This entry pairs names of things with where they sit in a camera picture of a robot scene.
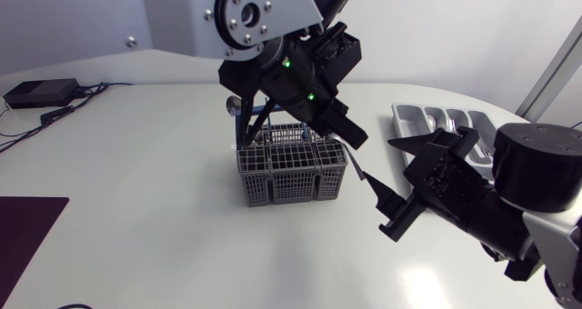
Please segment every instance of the green led light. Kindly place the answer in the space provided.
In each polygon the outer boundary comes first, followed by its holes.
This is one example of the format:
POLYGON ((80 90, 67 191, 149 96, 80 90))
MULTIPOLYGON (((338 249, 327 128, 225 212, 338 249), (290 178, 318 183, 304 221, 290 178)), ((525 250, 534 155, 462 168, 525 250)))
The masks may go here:
POLYGON ((291 61, 289 60, 289 58, 285 58, 285 60, 283 61, 283 67, 289 68, 290 66, 291 66, 291 61))

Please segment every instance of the metal frame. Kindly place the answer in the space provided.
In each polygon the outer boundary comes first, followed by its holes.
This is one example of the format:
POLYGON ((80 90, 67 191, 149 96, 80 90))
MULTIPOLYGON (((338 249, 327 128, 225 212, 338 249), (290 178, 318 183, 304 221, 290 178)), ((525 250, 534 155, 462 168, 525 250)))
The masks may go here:
POLYGON ((535 123, 554 102, 582 64, 582 16, 557 51, 546 71, 517 109, 516 115, 535 123))
POLYGON ((573 280, 578 249, 573 239, 577 223, 582 216, 582 192, 573 208, 559 214, 524 212, 527 230, 546 265, 557 292, 557 302, 564 308, 582 308, 572 297, 573 280))
POLYGON ((221 15, 220 1, 0 0, 0 75, 148 49, 247 61, 263 42, 323 21, 314 0, 225 0, 221 15), (240 22, 249 4, 260 11, 253 26, 240 22))

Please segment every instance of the utensil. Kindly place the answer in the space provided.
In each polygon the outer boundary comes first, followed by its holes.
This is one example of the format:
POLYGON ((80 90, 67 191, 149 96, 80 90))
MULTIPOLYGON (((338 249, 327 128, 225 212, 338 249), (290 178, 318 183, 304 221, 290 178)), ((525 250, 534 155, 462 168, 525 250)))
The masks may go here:
POLYGON ((236 112, 240 112, 242 107, 242 100, 236 95, 230 95, 226 99, 226 110, 231 117, 236 116, 236 112))
POLYGON ((335 133, 330 134, 329 137, 333 138, 334 140, 339 141, 339 143, 341 143, 344 146, 344 148, 346 149, 347 155, 349 156, 349 160, 352 162, 352 164, 354 164, 354 168, 356 169, 357 176, 360 178, 360 181, 364 181, 366 179, 366 177, 364 176, 364 172, 362 172, 362 168, 360 168, 360 165, 357 164, 356 159, 354 158, 354 156, 352 156, 352 153, 349 151, 349 148, 347 147, 344 140, 342 140, 342 138, 335 133))

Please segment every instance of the cable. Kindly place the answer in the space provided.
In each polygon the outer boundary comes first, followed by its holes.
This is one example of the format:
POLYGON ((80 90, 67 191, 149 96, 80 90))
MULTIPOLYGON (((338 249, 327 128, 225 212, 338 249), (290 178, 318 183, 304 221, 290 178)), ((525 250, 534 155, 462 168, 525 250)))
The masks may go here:
MULTIPOLYGON (((100 83, 98 85, 80 86, 79 88, 77 88, 76 91, 81 92, 85 95, 85 101, 81 102, 78 105, 71 106, 69 110, 64 111, 64 113, 61 115, 50 116, 49 117, 50 119, 47 119, 40 126, 33 128, 29 131, 19 133, 16 135, 0 134, 1 136, 6 136, 6 137, 18 137, 18 136, 20 136, 15 140, 11 140, 11 141, 4 142, 4 143, 0 144, 0 146, 3 146, 3 148, 0 148, 0 154, 3 153, 4 151, 8 150, 9 148, 13 147, 14 145, 18 144, 19 142, 21 142, 29 137, 32 137, 34 135, 37 135, 40 131, 44 130, 45 128, 47 128, 49 125, 56 122, 57 120, 72 114, 75 110, 86 105, 89 101, 91 101, 91 99, 93 99, 97 95, 102 94, 106 89, 108 89, 112 85, 131 85, 131 84, 129 84, 129 83, 100 83)), ((53 112, 49 112, 49 113, 46 113, 44 115, 51 114, 51 113, 57 112, 59 110, 62 110, 62 109, 57 109, 57 110, 54 110, 53 112)))
POLYGON ((67 304, 63 305, 58 309, 92 309, 92 308, 86 304, 67 304))

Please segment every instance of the table surface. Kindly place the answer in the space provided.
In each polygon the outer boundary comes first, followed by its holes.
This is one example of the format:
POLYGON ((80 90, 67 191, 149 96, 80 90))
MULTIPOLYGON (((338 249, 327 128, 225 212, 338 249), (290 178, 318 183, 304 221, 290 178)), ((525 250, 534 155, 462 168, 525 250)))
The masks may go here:
MULTIPOLYGON (((557 307, 541 270, 510 281, 506 264, 433 214, 392 242, 351 165, 336 200, 246 207, 228 96, 220 85, 112 88, 0 154, 2 195, 71 199, 5 308, 557 307)), ((340 85, 338 98, 369 135, 355 152, 360 165, 403 195, 403 157, 386 143, 391 104, 522 121, 424 86, 340 85)), ((45 111, 8 112, 0 131, 33 128, 45 111)))

